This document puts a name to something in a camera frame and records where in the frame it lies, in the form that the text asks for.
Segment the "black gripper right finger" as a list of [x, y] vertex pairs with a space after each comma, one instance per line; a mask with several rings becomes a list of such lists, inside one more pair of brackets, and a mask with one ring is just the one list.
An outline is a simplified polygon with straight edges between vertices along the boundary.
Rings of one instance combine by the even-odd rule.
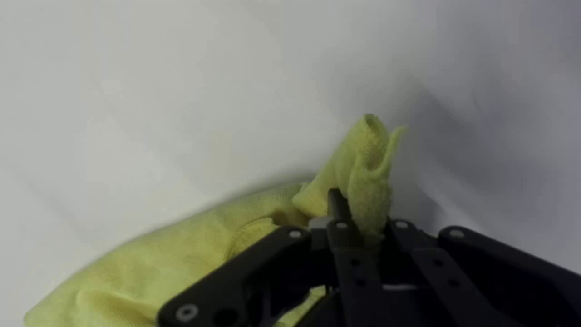
[[452, 225], [435, 236], [404, 220], [383, 229], [390, 327], [581, 327], [581, 276]]

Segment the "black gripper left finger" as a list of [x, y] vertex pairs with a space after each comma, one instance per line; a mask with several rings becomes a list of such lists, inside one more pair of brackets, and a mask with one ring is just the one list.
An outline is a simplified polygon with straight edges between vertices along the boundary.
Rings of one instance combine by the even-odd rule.
[[346, 198], [328, 191], [328, 221], [319, 229], [279, 227], [172, 296], [157, 327], [274, 327], [314, 287], [323, 298], [299, 327], [383, 327], [375, 305], [381, 281], [373, 251], [353, 223]]

